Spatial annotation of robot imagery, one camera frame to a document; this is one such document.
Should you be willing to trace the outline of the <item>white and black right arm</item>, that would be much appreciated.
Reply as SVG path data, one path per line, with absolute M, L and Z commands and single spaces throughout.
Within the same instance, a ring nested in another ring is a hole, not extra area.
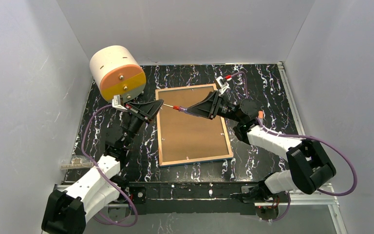
M 259 182 L 259 193 L 274 195 L 300 190 L 312 194 L 336 175 L 336 169 L 321 143 L 302 136 L 285 136 L 263 126 L 254 101 L 246 98 L 232 104 L 218 91 L 185 109 L 185 113 L 214 119 L 216 116 L 237 122 L 233 132 L 239 141 L 261 147 L 280 156 L 288 170 L 272 173 Z

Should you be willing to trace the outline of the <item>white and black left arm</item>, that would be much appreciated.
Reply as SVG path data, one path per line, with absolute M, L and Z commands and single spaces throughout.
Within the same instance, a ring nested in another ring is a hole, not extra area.
M 81 234 L 87 222 L 99 213 L 110 202 L 118 198 L 127 201 L 134 214 L 134 221 L 126 223 L 112 221 L 111 224 L 120 227 L 131 227 L 138 220 L 138 211 L 134 202 L 124 189 L 127 182 L 118 173 L 121 163 L 128 162 L 128 151 L 134 137 L 143 124 L 148 124 L 157 116 L 164 101 L 158 99 L 147 103 L 122 103 L 113 101 L 98 110 L 113 107 L 130 115 L 129 122 L 124 125 L 115 124 L 106 134 L 105 154 L 98 161 L 82 153 L 92 163 L 93 167 L 74 184 L 65 190 L 53 190 L 49 195 L 43 221 L 42 231 L 45 234 Z

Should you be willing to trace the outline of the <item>blue red screwdriver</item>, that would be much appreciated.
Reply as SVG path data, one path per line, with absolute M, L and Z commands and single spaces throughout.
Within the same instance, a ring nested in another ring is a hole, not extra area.
M 190 114 L 190 112 L 188 111 L 188 108 L 185 108 L 185 107 L 182 107 L 182 106 L 168 105 L 168 104 L 163 104 L 163 105 L 166 106 L 166 107 L 172 108 L 172 109 L 174 109 L 178 112 Z

